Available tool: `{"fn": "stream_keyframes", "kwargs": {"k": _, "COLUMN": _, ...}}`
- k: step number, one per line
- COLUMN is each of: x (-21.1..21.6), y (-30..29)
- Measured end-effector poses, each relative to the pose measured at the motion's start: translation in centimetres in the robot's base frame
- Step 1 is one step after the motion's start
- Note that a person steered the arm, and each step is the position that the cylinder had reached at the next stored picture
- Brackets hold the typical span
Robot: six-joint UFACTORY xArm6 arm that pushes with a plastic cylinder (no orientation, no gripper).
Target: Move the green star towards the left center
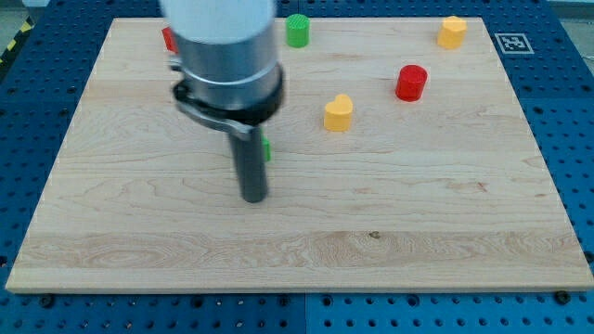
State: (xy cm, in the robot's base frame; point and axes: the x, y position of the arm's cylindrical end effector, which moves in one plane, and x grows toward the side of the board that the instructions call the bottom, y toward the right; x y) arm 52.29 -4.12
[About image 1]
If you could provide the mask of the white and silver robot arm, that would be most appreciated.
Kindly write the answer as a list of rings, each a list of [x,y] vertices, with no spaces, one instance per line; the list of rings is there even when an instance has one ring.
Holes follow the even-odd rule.
[[[283,72],[273,0],[160,0],[178,54],[170,67],[178,109],[201,125],[248,141],[278,109]]]

